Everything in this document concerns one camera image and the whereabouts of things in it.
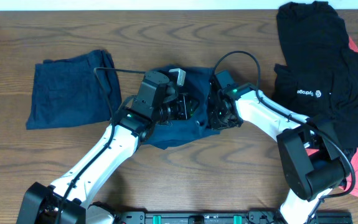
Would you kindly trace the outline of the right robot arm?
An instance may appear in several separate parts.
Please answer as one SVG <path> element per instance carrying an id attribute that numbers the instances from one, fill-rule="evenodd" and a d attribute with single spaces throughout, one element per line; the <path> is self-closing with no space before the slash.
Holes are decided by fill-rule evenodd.
<path id="1" fill-rule="evenodd" d="M 352 223 L 348 212 L 318 207 L 354 169 L 337 145 L 332 123 L 309 118 L 271 101 L 251 83 L 236 84 L 228 71 L 210 79 L 209 126 L 227 129 L 249 122 L 276 141 L 290 191 L 275 213 L 249 212 L 249 223 Z"/>

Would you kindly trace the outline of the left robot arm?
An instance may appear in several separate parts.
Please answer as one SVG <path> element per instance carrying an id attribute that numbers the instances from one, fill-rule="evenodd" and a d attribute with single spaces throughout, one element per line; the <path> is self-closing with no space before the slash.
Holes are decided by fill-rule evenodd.
<path id="1" fill-rule="evenodd" d="M 91 203 L 114 171 L 152 135 L 157 124 L 187 120 L 197 100 L 180 91 L 186 73 L 145 72 L 137 95 L 111 114 L 101 139 L 67 173 L 49 186 L 38 182 L 24 194 L 18 223 L 113 223 L 115 215 Z"/>

